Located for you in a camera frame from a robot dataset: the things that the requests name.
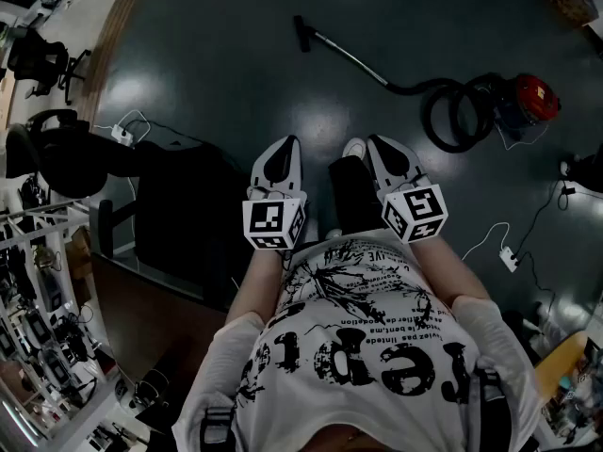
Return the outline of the person's left forearm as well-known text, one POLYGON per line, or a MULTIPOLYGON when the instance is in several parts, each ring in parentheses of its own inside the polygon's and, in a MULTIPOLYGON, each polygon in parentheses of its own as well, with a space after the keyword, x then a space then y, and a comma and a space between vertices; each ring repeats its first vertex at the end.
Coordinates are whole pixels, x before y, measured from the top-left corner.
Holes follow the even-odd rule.
POLYGON ((275 250, 256 250, 230 306, 225 323, 248 313, 257 314, 264 323, 274 315, 281 293, 283 258, 275 250))

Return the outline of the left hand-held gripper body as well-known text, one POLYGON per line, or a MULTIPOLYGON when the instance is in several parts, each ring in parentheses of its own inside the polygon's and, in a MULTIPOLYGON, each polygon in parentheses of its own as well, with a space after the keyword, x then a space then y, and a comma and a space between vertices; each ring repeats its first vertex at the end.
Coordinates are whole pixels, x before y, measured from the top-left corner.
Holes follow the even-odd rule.
POLYGON ((250 186, 242 203, 244 236, 256 250, 293 250, 305 222, 306 200, 301 190, 250 186))

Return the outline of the black device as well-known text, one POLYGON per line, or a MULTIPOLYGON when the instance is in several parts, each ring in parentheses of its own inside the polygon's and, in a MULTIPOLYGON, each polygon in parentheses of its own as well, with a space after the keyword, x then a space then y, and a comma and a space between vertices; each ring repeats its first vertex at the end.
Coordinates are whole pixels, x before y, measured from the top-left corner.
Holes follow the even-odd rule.
POLYGON ((560 173, 567 180, 595 193, 603 194, 603 143, 594 154, 563 160, 560 173))

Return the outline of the black trousers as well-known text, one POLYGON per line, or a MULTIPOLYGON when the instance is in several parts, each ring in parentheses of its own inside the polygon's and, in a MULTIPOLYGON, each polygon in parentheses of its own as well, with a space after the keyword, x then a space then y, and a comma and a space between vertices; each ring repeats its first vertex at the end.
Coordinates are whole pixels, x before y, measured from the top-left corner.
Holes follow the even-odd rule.
POLYGON ((343 234, 384 229, 383 205, 364 162, 355 155, 341 157, 329 166, 329 173, 343 234))

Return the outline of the person's right forearm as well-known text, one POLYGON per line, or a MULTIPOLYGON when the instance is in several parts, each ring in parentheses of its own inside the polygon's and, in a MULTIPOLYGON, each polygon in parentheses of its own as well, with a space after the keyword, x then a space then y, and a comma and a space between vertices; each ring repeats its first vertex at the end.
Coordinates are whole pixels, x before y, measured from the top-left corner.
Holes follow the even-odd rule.
POLYGON ((449 308, 459 297, 490 298, 478 277, 441 236, 411 243, 410 248, 433 293, 449 308))

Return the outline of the white metal shelf rack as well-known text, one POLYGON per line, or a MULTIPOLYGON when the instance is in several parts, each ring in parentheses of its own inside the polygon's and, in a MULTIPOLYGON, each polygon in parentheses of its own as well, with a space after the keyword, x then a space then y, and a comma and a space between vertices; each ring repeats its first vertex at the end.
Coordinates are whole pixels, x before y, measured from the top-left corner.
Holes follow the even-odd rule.
POLYGON ((115 400, 114 363, 90 333, 89 209, 66 201, 0 213, 0 412, 35 452, 105 449, 95 430, 115 400))

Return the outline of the yellow wooden table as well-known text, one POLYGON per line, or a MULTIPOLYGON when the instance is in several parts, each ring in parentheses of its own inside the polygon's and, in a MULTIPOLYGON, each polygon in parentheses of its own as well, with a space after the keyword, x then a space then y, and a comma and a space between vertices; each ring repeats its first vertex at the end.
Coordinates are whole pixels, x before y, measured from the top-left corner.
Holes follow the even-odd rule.
POLYGON ((603 348, 579 331, 536 368, 544 400, 534 436, 542 452, 586 452, 603 440, 603 348))

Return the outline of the dark brown table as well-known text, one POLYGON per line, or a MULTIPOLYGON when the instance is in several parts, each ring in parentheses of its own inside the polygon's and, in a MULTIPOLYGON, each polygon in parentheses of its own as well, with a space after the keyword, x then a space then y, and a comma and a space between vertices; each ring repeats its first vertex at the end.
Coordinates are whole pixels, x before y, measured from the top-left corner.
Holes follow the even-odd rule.
POLYGON ((100 311, 117 365, 134 382, 157 368, 167 376, 163 403, 142 422, 171 436, 192 382, 225 313, 94 253, 91 258, 100 311))

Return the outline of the white printed T-shirt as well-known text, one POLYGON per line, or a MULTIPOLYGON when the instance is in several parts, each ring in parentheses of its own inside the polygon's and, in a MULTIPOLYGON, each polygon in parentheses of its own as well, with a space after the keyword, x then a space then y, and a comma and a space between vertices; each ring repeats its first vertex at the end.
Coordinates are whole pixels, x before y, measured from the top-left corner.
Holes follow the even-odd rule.
POLYGON ((384 230, 290 265, 277 252, 274 315, 216 332, 172 428, 178 452, 519 452, 542 400, 491 299, 449 308, 384 230))

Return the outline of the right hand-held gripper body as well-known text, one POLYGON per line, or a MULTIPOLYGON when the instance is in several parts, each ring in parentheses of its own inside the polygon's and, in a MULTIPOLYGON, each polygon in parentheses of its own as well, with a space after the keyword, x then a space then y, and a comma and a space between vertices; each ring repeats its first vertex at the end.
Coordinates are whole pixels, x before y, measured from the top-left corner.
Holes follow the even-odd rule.
POLYGON ((386 173, 378 178, 382 219, 402 244, 438 236, 448 219, 439 185, 420 172, 412 179, 386 173))

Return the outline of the large black chair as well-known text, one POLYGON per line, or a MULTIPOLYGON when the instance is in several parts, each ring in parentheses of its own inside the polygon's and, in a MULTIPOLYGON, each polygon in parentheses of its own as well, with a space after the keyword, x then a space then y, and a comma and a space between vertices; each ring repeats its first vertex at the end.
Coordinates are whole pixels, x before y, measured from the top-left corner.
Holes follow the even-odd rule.
POLYGON ((191 296, 206 306, 227 309, 251 258, 242 233, 245 174, 210 143, 167 150, 141 142, 115 149, 103 172, 135 178, 138 187, 121 208, 100 202, 100 252, 114 257, 114 230, 132 219, 140 263, 192 285, 191 296))

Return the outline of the red vacuum cleaner body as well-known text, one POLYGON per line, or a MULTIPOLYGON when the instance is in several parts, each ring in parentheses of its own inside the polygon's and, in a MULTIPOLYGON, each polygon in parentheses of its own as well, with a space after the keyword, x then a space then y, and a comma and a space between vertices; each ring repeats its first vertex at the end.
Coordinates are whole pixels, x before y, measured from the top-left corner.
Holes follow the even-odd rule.
POLYGON ((536 138, 533 127, 546 126, 557 118, 562 106, 558 95, 542 79, 520 73, 489 85, 495 124, 512 144, 536 138))

